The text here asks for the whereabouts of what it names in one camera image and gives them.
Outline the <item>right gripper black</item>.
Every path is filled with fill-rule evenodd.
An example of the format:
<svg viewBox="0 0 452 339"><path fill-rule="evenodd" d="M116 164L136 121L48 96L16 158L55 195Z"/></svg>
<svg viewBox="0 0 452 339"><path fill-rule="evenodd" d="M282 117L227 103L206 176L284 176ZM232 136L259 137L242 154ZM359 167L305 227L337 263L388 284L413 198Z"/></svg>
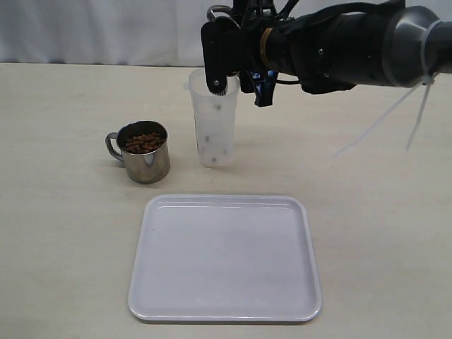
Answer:
<svg viewBox="0 0 452 339"><path fill-rule="evenodd" d="M278 73L261 59L261 37L277 16L273 1L233 1L229 18L216 18L201 28L206 85L227 94L228 78L240 73L240 90L254 94L257 107L273 104Z"/></svg>

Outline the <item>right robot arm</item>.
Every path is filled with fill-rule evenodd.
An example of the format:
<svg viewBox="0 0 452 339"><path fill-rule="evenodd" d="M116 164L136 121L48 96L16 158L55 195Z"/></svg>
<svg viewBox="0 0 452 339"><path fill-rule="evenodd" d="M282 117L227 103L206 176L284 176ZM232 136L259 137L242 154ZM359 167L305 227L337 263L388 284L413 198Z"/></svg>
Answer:
<svg viewBox="0 0 452 339"><path fill-rule="evenodd" d="M206 85L225 95L237 76L258 107L273 103L278 76L312 95L357 85L412 88L451 72L451 23L404 1L336 4L293 18L289 1L211 6L201 28Z"/></svg>

